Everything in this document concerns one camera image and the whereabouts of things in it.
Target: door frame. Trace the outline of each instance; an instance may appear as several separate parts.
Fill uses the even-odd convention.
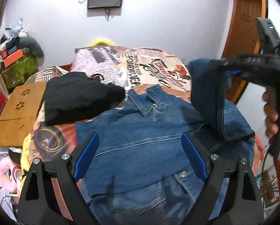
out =
[[[232,12],[232,17],[231,17],[231,21],[230,21],[230,28],[229,28],[226,43],[225,43],[225,46],[224,46],[224,49],[223,49],[222,57],[226,53],[227,46],[228,46],[230,38],[231,38],[231,33],[232,33],[232,30],[233,30],[233,24],[234,24],[234,20],[235,20],[236,5],[237,5],[237,0],[234,0],[233,1],[233,12]],[[268,0],[262,0],[261,17],[262,18],[268,18]],[[257,40],[256,46],[254,48],[254,53],[255,54],[261,53],[259,39]],[[248,82],[242,80],[242,82],[239,85],[238,90],[234,94],[231,102],[233,102],[234,104],[238,103],[238,101],[241,98],[242,94],[244,93],[244,90],[246,89],[247,85],[248,85]]]

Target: human hand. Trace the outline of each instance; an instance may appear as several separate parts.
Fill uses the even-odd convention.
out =
[[[275,108],[270,105],[269,99],[269,93],[265,91],[263,94],[263,100],[267,102],[264,106],[264,112],[267,115],[265,119],[265,125],[267,127],[266,135],[271,139],[278,131],[278,126],[275,124],[275,121],[278,119],[278,113]]]

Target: blue gripper pad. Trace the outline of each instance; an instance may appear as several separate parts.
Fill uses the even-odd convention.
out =
[[[78,182],[86,175],[86,172],[94,158],[98,147],[99,136],[98,133],[95,132],[75,163],[75,173],[73,175],[73,179],[76,182]]]
[[[195,175],[205,182],[210,172],[209,152],[207,149],[196,143],[195,140],[191,141],[187,132],[182,134],[182,148],[193,167]]]

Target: white wall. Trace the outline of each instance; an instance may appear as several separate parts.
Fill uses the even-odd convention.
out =
[[[109,22],[104,10],[87,11],[78,0],[8,0],[5,23],[23,18],[42,47],[40,69],[72,62],[74,49],[97,38],[130,48],[171,51],[185,61],[217,57],[226,40],[231,0],[124,0]]]
[[[220,46],[219,46],[217,58],[222,57],[222,53],[223,53],[223,50],[224,50],[224,47],[225,47],[227,36],[228,36],[229,31],[230,31],[230,23],[231,23],[232,14],[233,14],[233,1],[234,0],[229,0],[229,3],[228,3],[227,16],[226,16],[225,26],[224,26],[222,40],[221,40],[221,43],[220,43]]]
[[[280,6],[276,0],[268,0],[268,18],[272,20],[280,34]],[[266,117],[263,111],[265,102],[262,100],[264,91],[264,87],[249,83],[237,104],[240,112],[254,131],[258,131],[264,125]]]

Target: denim jacket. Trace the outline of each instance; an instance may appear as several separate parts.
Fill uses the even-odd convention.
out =
[[[195,77],[194,69],[191,76],[193,89],[193,86],[197,87],[195,80],[201,78]],[[209,85],[210,92],[216,90],[213,86]],[[232,161],[244,156],[252,164],[253,131],[237,107],[227,101],[222,103],[222,108],[218,108],[214,102],[216,96],[200,102],[199,97],[196,100],[193,99],[194,96],[191,96],[191,100],[196,106],[199,105],[199,111],[192,104],[165,93],[159,85],[148,88],[143,95],[137,95],[134,90],[130,90],[123,109],[111,109],[91,122],[76,123],[78,143],[82,143],[91,131],[96,131],[100,138],[99,148],[84,177],[87,191],[84,197],[88,197],[88,201],[99,200],[91,207],[95,215],[101,212],[99,206],[103,207],[103,204],[106,211],[112,210],[112,207],[118,210],[121,206],[133,206],[125,203],[126,200],[123,201],[124,195],[127,200],[151,200],[158,197],[153,202],[147,201],[148,206],[158,204],[157,201],[163,197],[160,194],[164,192],[163,188],[157,191],[162,182],[170,183],[174,179],[175,185],[179,184],[178,179],[185,173],[188,177],[184,180],[188,181],[179,185],[192,200],[183,213],[186,215],[198,197],[203,182],[197,180],[182,149],[181,135],[185,131],[190,131],[193,138],[199,140],[211,153],[215,152]],[[210,111],[213,111],[212,121],[208,119]],[[221,201],[217,201],[219,204],[215,215],[218,215],[223,199],[224,195]],[[131,210],[142,214],[140,208]]]

